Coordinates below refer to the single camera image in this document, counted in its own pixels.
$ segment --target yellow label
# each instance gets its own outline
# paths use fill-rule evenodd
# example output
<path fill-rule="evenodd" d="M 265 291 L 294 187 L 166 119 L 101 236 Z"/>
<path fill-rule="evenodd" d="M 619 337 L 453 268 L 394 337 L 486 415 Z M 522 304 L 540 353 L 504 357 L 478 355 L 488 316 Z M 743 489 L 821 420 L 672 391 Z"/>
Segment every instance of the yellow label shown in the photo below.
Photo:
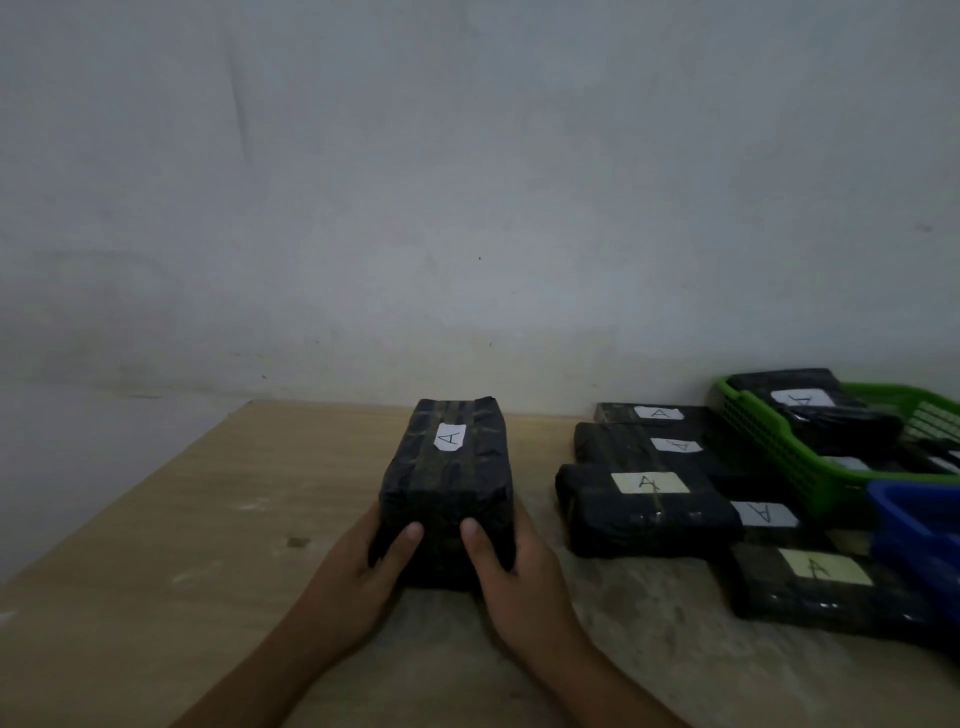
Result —
<path fill-rule="evenodd" d="M 859 564 L 848 556 L 837 553 L 819 553 L 817 551 L 795 551 L 792 548 L 779 549 L 786 563 L 798 576 L 824 581 L 839 581 L 844 584 L 860 584 L 872 587 L 874 582 Z"/>
<path fill-rule="evenodd" d="M 690 489 L 676 473 L 611 473 L 620 493 L 689 493 Z"/>

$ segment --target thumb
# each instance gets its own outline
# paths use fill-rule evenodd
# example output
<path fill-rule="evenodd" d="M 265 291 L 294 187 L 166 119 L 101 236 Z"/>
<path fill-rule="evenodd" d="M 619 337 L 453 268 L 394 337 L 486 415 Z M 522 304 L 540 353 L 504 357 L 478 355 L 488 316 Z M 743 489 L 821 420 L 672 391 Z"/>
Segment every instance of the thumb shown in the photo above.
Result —
<path fill-rule="evenodd" d="M 400 531 L 399 535 L 390 544 L 390 548 L 383 555 L 380 563 L 373 568 L 372 581 L 378 588 L 389 594 L 396 584 L 410 559 L 413 558 L 414 551 L 420 545 L 423 538 L 423 525 L 416 521 L 409 523 L 406 528 Z"/>
<path fill-rule="evenodd" d="M 502 583 L 502 579 L 507 575 L 496 558 L 490 537 L 475 519 L 464 519 L 460 523 L 460 537 L 464 540 L 467 556 L 480 577 L 484 595 L 489 596 L 488 590 Z"/>

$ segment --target white wall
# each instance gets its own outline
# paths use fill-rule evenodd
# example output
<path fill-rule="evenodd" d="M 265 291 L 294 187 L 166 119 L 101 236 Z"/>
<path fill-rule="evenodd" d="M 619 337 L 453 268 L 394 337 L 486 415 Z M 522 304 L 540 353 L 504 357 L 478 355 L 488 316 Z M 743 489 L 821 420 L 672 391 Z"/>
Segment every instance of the white wall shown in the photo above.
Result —
<path fill-rule="evenodd" d="M 0 379 L 960 396 L 955 0 L 6 0 Z"/>

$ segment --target paper label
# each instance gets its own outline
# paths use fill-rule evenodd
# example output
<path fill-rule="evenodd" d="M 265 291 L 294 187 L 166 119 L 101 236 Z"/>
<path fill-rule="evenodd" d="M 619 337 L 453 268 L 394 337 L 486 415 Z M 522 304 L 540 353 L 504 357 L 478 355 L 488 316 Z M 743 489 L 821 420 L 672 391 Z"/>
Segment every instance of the paper label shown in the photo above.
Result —
<path fill-rule="evenodd" d="M 838 553 L 795 551 L 792 548 L 778 549 L 798 576 L 823 581 L 839 581 L 844 584 L 860 584 L 872 587 L 874 582 L 859 564 L 849 556 Z"/>
<path fill-rule="evenodd" d="M 832 407 L 833 400 L 822 389 L 781 389 L 771 392 L 770 396 L 788 407 Z"/>
<path fill-rule="evenodd" d="M 950 471 L 951 473 L 957 473 L 958 475 L 960 475 L 960 468 L 957 468 L 955 465 L 953 465 L 953 463 L 949 462 L 948 460 L 944 460 L 942 457 L 936 457 L 935 455 L 930 455 L 929 460 L 931 463 L 936 463 L 937 465 L 939 465 L 945 471 Z"/>
<path fill-rule="evenodd" d="M 676 473 L 611 473 L 620 493 L 633 496 L 639 493 L 689 493 Z"/>
<path fill-rule="evenodd" d="M 634 407 L 636 415 L 643 420 L 682 420 L 684 413 L 670 407 Z"/>
<path fill-rule="evenodd" d="M 448 425 L 440 423 L 437 427 L 437 436 L 433 444 L 444 452 L 453 452 L 464 446 L 464 435 L 467 434 L 466 425 Z"/>
<path fill-rule="evenodd" d="M 703 450 L 692 440 L 665 440 L 662 437 L 651 437 L 654 447 L 663 452 L 700 452 Z"/>
<path fill-rule="evenodd" d="M 868 471 L 870 466 L 858 457 L 848 457 L 847 455 L 824 455 L 824 460 L 846 468 L 849 471 Z"/>
<path fill-rule="evenodd" d="M 768 528 L 794 528 L 800 524 L 796 516 L 782 503 L 754 503 L 749 500 L 731 500 L 744 525 Z"/>

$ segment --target forearm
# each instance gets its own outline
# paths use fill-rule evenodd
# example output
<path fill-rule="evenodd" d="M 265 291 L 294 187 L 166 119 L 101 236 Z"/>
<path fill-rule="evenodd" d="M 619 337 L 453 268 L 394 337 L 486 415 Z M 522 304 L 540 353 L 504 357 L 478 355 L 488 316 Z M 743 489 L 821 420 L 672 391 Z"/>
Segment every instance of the forearm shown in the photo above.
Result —
<path fill-rule="evenodd" d="M 534 672 L 583 728 L 686 726 L 592 644 L 578 645 Z"/>
<path fill-rule="evenodd" d="M 289 617 L 172 728 L 276 728 L 332 662 Z"/>

